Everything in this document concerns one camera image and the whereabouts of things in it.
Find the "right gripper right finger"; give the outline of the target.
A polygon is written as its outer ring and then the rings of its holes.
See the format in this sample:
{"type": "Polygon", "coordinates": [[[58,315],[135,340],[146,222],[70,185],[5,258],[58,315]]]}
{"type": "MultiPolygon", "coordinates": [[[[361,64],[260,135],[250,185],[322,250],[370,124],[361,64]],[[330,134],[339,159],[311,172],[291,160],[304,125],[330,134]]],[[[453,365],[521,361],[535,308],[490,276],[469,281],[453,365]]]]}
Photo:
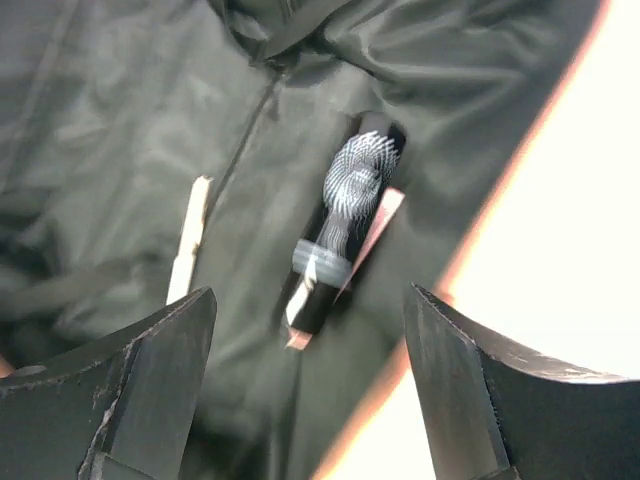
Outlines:
{"type": "Polygon", "coordinates": [[[418,285],[403,318],[437,478],[638,478],[637,380],[546,356],[418,285]]]}

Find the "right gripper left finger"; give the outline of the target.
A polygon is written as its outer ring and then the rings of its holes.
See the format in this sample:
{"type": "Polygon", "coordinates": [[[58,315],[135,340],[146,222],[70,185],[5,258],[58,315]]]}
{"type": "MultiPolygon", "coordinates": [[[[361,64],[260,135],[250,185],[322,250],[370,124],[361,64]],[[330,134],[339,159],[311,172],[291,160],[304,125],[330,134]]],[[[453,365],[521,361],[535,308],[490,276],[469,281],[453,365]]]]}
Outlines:
{"type": "Polygon", "coordinates": [[[2,478],[177,478],[215,318],[201,288],[3,378],[2,478]]]}

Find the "pink hard-shell suitcase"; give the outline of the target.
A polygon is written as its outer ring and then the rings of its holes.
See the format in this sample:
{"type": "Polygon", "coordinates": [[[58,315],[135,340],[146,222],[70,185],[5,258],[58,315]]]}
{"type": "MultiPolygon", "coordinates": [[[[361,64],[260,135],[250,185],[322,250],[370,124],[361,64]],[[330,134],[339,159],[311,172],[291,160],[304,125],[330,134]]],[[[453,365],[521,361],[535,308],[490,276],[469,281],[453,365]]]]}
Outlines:
{"type": "Polygon", "coordinates": [[[638,69],[635,1],[5,1],[5,359],[40,365],[169,306],[206,175],[188,294],[211,289],[216,318],[175,479],[439,479],[414,285],[639,383],[638,69]],[[404,200],[287,348],[293,250],[368,111],[406,135],[388,185],[404,200]]]}

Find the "black patterned tube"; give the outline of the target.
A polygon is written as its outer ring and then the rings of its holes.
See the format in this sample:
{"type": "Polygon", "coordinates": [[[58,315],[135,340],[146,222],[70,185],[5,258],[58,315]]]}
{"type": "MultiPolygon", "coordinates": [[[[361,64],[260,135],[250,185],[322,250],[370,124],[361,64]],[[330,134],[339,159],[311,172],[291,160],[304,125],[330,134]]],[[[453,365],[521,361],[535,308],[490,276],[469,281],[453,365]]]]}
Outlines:
{"type": "Polygon", "coordinates": [[[294,327],[317,334],[333,303],[333,296],[350,275],[358,252],[391,177],[399,164],[406,135],[391,117],[364,112],[358,129],[335,154],[325,176],[316,236],[298,240],[292,271],[302,307],[289,314],[294,327]]]}

